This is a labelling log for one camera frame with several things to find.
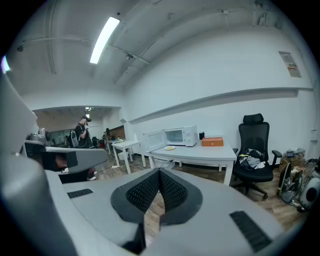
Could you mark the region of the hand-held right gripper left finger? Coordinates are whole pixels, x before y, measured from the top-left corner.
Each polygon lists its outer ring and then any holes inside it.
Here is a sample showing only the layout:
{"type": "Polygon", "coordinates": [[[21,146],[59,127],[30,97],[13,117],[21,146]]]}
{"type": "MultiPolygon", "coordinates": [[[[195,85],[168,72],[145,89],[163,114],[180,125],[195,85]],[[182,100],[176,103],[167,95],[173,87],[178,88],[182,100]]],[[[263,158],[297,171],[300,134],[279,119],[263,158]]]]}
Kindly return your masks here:
{"type": "Polygon", "coordinates": [[[137,225],[123,221],[111,204],[119,186],[148,173],[142,170],[110,179],[61,183],[45,172],[51,197],[79,256],[131,256],[123,244],[134,239],[137,225]]]}

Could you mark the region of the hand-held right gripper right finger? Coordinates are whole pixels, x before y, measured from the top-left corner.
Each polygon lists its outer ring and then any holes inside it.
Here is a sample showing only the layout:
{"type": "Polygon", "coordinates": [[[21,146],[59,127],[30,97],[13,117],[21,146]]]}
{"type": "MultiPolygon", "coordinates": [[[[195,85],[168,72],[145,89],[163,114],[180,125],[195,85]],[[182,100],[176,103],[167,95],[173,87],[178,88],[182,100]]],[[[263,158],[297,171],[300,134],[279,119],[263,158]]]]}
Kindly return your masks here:
{"type": "Polygon", "coordinates": [[[172,173],[202,193],[199,211],[186,223],[162,226],[149,246],[151,256],[251,256],[254,251],[230,214],[244,211],[271,239],[285,230],[272,214],[236,189],[182,171],[172,173]]]}

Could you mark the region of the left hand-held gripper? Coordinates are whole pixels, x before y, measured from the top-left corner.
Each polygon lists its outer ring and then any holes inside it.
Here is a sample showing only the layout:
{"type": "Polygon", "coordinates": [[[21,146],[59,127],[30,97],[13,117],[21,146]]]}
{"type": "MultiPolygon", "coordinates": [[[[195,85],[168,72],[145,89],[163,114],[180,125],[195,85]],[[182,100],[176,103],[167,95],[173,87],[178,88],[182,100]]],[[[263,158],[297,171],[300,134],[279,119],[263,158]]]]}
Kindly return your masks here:
{"type": "Polygon", "coordinates": [[[37,132],[31,133],[25,139],[25,155],[34,160],[42,158],[42,166],[45,170],[59,174],[75,174],[89,170],[108,159],[107,152],[101,148],[47,147],[48,142],[50,142],[48,130],[39,128],[37,132]],[[57,157],[66,164],[67,171],[61,171],[65,167],[58,167],[57,157]]]}

